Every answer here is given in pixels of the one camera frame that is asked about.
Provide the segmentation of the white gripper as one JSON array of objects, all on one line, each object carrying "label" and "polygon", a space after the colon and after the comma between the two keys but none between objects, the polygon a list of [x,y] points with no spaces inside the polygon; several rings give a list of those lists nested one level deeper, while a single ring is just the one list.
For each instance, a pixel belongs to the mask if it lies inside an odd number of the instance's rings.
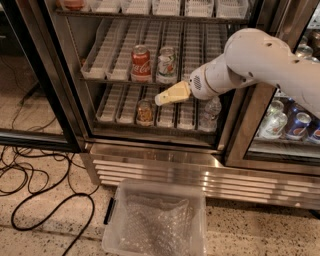
[{"label": "white gripper", "polygon": [[162,106],[182,102],[190,97],[191,92],[195,98],[200,100],[209,100],[212,98],[212,90],[206,82],[204,65],[195,69],[190,74],[189,84],[186,81],[181,81],[157,94],[155,96],[155,103],[157,106]]}]

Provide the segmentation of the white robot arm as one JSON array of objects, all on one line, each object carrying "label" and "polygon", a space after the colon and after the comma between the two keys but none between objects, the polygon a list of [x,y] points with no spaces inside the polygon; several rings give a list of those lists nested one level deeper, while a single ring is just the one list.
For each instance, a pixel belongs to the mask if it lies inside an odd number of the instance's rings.
[{"label": "white robot arm", "polygon": [[155,96],[158,106],[193,96],[210,100],[232,89],[257,83],[272,85],[320,118],[320,63],[299,58],[282,40],[246,28],[235,32],[224,52]]}]

